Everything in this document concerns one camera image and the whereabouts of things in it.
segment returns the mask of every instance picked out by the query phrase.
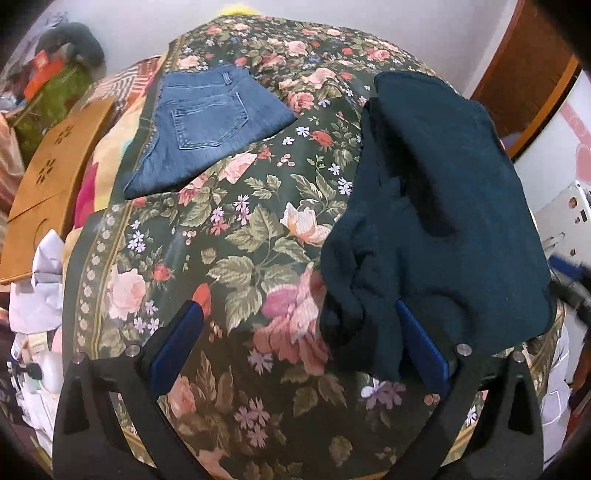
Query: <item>gray plush toy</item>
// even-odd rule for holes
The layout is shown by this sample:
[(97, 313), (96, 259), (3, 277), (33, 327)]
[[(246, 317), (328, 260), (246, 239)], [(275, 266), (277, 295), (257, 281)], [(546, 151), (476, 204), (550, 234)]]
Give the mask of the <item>gray plush toy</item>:
[(35, 54), (45, 50), (48, 55), (55, 53), (63, 45), (69, 44), (66, 49), (66, 59), (77, 59), (83, 64), (94, 68), (105, 60), (105, 54), (100, 43), (90, 32), (90, 29), (81, 23), (61, 23), (46, 31), (35, 48)]

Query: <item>white wall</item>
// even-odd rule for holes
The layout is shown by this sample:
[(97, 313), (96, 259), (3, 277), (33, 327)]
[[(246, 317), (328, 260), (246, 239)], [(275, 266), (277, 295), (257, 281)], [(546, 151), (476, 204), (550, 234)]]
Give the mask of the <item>white wall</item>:
[(496, 27), (491, 35), (491, 40), (486, 46), (480, 58), (480, 62), (478, 63), (474, 74), (472, 74), (472, 78), (470, 78), (466, 88), (462, 92), (464, 97), (470, 98), (476, 90), (476, 87), (478, 87), (480, 80), (482, 80), (486, 69), (490, 65), (492, 58), (495, 56), (496, 49), (499, 48), (501, 40), (503, 40), (503, 37), (505, 36), (509, 22), (511, 22), (511, 17), (513, 17), (513, 13), (515, 12), (515, 7), (517, 7), (517, 2), (518, 0), (508, 0), (505, 3)]
[[(413, 53), (463, 92), (515, 0), (251, 0), (262, 14), (358, 28)], [(107, 74), (166, 51), (168, 43), (215, 17), (221, 0), (56, 0), (99, 40)]]

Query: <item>blue jeans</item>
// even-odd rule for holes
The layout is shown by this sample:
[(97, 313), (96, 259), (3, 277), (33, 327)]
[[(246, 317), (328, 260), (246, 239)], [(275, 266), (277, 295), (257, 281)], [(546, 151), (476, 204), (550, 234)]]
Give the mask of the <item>blue jeans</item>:
[(168, 72), (160, 88), (156, 132), (125, 186), (126, 199), (178, 190), (218, 160), (296, 120), (248, 70), (234, 65)]

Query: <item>pink rose print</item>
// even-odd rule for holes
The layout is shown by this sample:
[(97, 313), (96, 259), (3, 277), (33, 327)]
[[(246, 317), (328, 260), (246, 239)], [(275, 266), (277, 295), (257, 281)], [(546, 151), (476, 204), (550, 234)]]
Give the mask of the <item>pink rose print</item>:
[(192, 300), (201, 305), (203, 318), (207, 320), (212, 312), (212, 294), (209, 285), (206, 283), (199, 285), (193, 294)]
[(316, 130), (310, 135), (312, 140), (316, 140), (323, 147), (331, 147), (333, 144), (332, 137), (324, 130)]
[(327, 79), (335, 79), (335, 73), (327, 68), (321, 67), (309, 77), (303, 76), (301, 79), (305, 83), (309, 83), (314, 86), (315, 89), (321, 89)]
[(212, 452), (209, 450), (199, 450), (197, 455), (197, 461), (201, 463), (203, 468), (207, 470), (207, 473), (215, 478), (227, 478), (232, 479), (232, 476), (226, 472), (226, 470), (220, 466), (220, 460), (222, 457), (228, 456), (225, 450), (220, 448), (214, 448)]
[(178, 419), (186, 413), (195, 413), (197, 411), (195, 397), (187, 377), (179, 375), (166, 397), (174, 416)]
[(256, 159), (254, 153), (239, 153), (234, 155), (230, 163), (224, 168), (223, 172), (218, 177), (219, 180), (226, 179), (232, 185), (236, 184), (238, 179), (242, 176), (246, 169), (251, 166), (252, 162)]
[(316, 223), (314, 210), (306, 207), (303, 212), (298, 212), (291, 203), (285, 206), (280, 222), (287, 227), (290, 234), (305, 244), (322, 245), (330, 232), (328, 227)]
[(262, 354), (275, 352), (279, 360), (288, 360), (292, 365), (301, 360), (309, 375), (323, 375), (329, 349), (316, 333), (316, 321), (325, 294), (326, 288), (312, 263), (298, 285), (278, 285), (269, 291), (261, 313), (272, 321), (255, 331), (256, 350)]
[(370, 48), (368, 50), (368, 59), (384, 61), (390, 58), (390, 52), (388, 50), (380, 50), (378, 48)]
[(142, 208), (142, 207), (145, 207), (147, 203), (148, 203), (148, 199), (146, 197), (138, 197), (138, 198), (133, 199), (131, 201), (131, 206), (133, 208)]
[(273, 65), (285, 65), (285, 57), (273, 52), (262, 58), (261, 67), (272, 67)]
[(154, 266), (152, 278), (156, 281), (168, 281), (173, 276), (173, 270), (168, 268), (163, 262)]
[(178, 68), (180, 69), (189, 69), (191, 67), (196, 67), (199, 65), (199, 57), (195, 55), (189, 55), (186, 59), (182, 59), (178, 63)]
[(134, 268), (119, 273), (117, 265), (111, 267), (111, 276), (107, 283), (109, 316), (112, 319), (126, 320), (130, 313), (137, 313), (146, 294), (146, 282)]
[(203, 187), (203, 184), (205, 184), (208, 178), (209, 176), (204, 172), (196, 179), (192, 180), (186, 187), (183, 187), (178, 193), (178, 202), (181, 205), (187, 206), (189, 202), (193, 200), (199, 189)]
[(306, 44), (300, 40), (287, 42), (287, 48), (289, 48), (291, 56), (298, 56), (306, 53)]
[(392, 50), (394, 52), (399, 52), (400, 51), (400, 48), (398, 48), (396, 45), (392, 45), (392, 44), (390, 44), (390, 43), (388, 43), (386, 41), (380, 41), (380, 44), (383, 47), (386, 47), (388, 50)]
[(220, 33), (222, 33), (222, 29), (220, 27), (216, 27), (215, 25), (212, 25), (207, 29), (208, 35), (218, 35)]
[(299, 83), (298, 80), (287, 79), (279, 82), (279, 90), (285, 90), (286, 88), (293, 87)]
[(271, 155), (271, 150), (269, 150), (269, 147), (265, 147), (261, 150), (261, 153), (259, 153), (256, 157), (257, 158), (270, 158)]
[(287, 106), (298, 115), (304, 108), (309, 110), (314, 106), (314, 95), (308, 92), (290, 92), (287, 94)]

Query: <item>dark teal garment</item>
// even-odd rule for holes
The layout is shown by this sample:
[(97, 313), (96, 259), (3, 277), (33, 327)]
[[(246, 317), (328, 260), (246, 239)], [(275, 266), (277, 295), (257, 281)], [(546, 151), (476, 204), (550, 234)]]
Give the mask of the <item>dark teal garment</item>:
[(320, 262), (320, 330), (338, 365), (399, 378), (398, 299), (484, 354), (544, 333), (550, 272), (485, 108), (421, 73), (380, 73), (375, 86), (353, 193)]

